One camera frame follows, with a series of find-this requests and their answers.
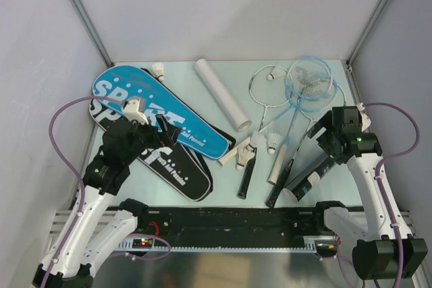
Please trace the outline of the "black shuttlecock tube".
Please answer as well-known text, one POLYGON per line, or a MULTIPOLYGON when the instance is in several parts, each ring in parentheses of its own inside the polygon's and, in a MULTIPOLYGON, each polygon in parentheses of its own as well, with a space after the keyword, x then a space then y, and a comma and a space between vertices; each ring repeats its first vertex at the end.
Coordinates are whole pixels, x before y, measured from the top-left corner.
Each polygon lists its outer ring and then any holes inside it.
POLYGON ((299 202, 332 169, 334 164, 330 156, 319 155, 305 170, 289 180, 282 192, 294 202, 299 202))

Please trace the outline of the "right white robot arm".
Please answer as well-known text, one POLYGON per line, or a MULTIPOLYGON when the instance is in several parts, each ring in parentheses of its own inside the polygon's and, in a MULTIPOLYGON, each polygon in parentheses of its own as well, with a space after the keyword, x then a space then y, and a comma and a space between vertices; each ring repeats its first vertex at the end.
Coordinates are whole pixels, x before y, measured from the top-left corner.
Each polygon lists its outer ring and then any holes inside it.
POLYGON ((364 281, 401 280, 414 276, 428 248, 413 235, 392 194, 384 164, 387 158, 377 136, 368 132, 365 105, 333 107, 307 133, 322 130, 318 145, 339 165, 347 166, 356 183, 366 223, 359 223, 342 205, 334 205, 312 217, 313 229, 333 231, 351 248, 356 274, 364 281))

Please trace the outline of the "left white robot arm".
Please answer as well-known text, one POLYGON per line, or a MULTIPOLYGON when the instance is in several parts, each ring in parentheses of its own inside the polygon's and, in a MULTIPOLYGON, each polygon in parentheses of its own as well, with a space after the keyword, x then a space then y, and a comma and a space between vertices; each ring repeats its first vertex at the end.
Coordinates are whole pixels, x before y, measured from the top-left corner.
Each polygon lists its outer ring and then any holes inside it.
POLYGON ((104 261, 127 236, 145 232, 150 224, 148 206, 128 198, 109 224, 94 231, 123 182, 130 165, 150 150, 172 149, 181 127, 162 114, 157 125, 138 119, 121 120, 107 129, 97 155, 87 166, 80 197, 50 251, 41 260, 34 287, 91 287, 104 261))

